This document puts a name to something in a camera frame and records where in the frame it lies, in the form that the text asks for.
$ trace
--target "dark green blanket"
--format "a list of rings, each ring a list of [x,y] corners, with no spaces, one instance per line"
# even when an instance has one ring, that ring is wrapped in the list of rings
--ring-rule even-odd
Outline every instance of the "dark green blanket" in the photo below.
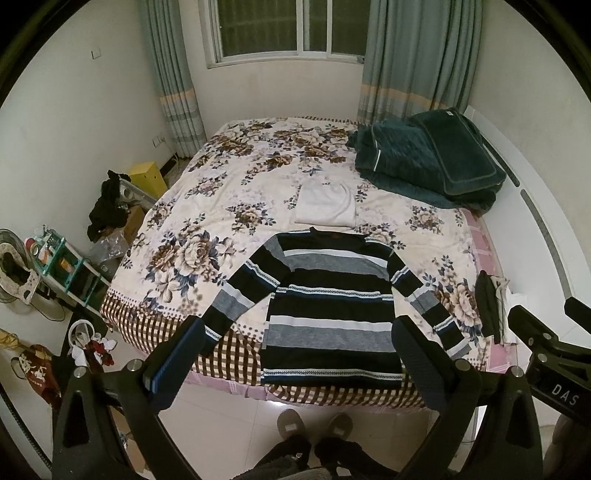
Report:
[[[362,178],[440,208],[488,210],[506,177],[478,129],[455,109],[361,125],[348,145]]]

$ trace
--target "sweater sleeve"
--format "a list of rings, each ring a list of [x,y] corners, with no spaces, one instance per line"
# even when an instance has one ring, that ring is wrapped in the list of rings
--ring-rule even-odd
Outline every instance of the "sweater sleeve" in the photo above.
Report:
[[[272,236],[224,283],[203,314],[206,342],[201,354],[212,353],[240,315],[273,293],[290,273],[277,237]]]
[[[394,288],[433,328],[451,359],[461,358],[470,351],[468,339],[458,328],[456,317],[447,311],[435,292],[424,285],[394,251],[388,259],[388,275]]]

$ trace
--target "plastic bag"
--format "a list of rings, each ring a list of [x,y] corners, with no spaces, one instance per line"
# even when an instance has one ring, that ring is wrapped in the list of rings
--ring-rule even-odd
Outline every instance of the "plastic bag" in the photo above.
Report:
[[[90,249],[89,259],[95,265],[100,265],[113,258],[123,257],[127,250],[129,244],[123,236],[123,229],[119,228],[94,244]]]

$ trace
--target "checkered bed skirt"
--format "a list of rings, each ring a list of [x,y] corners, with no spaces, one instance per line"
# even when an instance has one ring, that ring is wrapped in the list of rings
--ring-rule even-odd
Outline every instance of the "checkered bed skirt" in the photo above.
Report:
[[[150,353],[156,345],[167,340],[181,319],[144,307],[134,306],[109,291],[100,309],[103,319],[116,326],[123,339]],[[261,343],[230,330],[216,345],[209,357],[199,355],[195,370],[202,375],[234,381],[250,386],[261,385]],[[267,388],[277,398],[314,405],[366,405],[392,408],[422,407],[423,401],[410,377],[403,371],[402,385],[396,390],[379,388],[285,387]]]

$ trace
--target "window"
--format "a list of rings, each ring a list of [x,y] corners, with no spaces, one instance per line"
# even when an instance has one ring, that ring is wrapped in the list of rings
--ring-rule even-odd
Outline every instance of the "window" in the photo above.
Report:
[[[204,0],[214,64],[273,58],[359,61],[371,0]]]

